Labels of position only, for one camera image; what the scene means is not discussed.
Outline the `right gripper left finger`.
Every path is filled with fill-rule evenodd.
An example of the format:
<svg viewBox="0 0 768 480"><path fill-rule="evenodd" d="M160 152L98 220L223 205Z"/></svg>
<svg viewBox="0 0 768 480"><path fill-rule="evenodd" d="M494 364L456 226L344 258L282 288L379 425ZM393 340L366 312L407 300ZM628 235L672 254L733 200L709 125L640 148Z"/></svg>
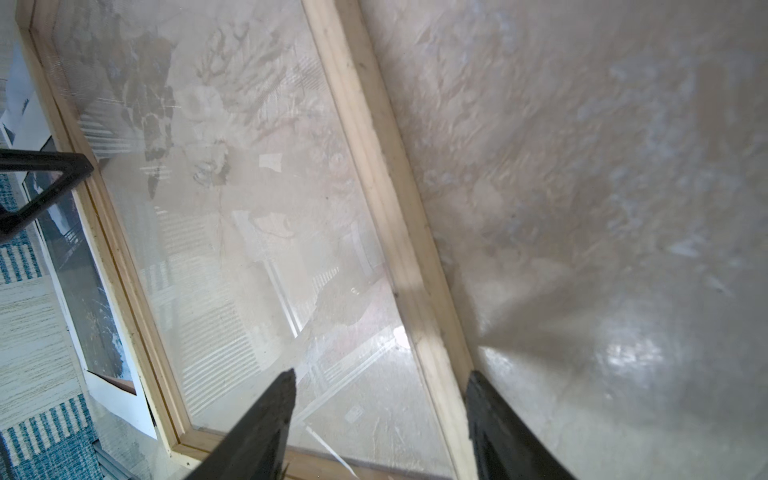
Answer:
<svg viewBox="0 0 768 480"><path fill-rule="evenodd" d="M281 372L229 432L187 476L189 479L283 479L296 403L296 373Z"/></svg>

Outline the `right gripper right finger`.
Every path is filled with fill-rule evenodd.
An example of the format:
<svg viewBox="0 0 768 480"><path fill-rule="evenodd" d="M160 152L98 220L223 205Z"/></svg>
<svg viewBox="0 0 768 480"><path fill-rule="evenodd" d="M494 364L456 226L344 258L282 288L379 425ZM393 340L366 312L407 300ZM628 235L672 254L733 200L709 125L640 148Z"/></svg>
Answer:
<svg viewBox="0 0 768 480"><path fill-rule="evenodd" d="M575 479L482 372L471 372L465 400L480 479Z"/></svg>

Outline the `wooden picture frame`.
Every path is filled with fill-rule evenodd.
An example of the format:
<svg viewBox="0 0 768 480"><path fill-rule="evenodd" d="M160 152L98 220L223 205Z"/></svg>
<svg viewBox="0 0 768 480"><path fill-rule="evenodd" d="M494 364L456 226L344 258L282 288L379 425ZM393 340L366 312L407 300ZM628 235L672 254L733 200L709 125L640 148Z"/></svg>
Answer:
<svg viewBox="0 0 768 480"><path fill-rule="evenodd" d="M197 467L224 433L195 429L144 295L100 163L72 105L51 32L62 1L20 1L16 22L55 144L86 155L93 176L75 194L97 268L132 354L168 456ZM298 1L359 180L411 353L452 467L448 479L476 477L463 392L472 362L442 271L360 6L355 1ZM332 459L290 445L291 479L438 478L363 466L343 473Z"/></svg>

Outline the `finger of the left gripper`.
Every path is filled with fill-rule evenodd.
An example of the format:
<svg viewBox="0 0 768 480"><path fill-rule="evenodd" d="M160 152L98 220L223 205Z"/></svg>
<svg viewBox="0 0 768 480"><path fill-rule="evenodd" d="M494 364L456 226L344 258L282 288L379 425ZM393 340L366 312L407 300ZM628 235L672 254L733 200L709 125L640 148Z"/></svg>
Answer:
<svg viewBox="0 0 768 480"><path fill-rule="evenodd" d="M1 172L59 172L60 176L42 193L17 210L1 206L1 242L12 240L31 222L70 193L94 171L90 160L81 153L1 150Z"/></svg>

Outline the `clear acrylic sheet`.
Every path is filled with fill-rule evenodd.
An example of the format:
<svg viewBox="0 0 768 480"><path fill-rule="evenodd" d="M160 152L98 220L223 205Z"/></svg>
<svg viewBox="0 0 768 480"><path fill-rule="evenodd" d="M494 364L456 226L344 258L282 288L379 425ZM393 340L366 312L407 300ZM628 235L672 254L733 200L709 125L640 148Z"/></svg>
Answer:
<svg viewBox="0 0 768 480"><path fill-rule="evenodd" d="M192 426L296 373L289 443L449 478L298 1L62 1L51 40Z"/></svg>

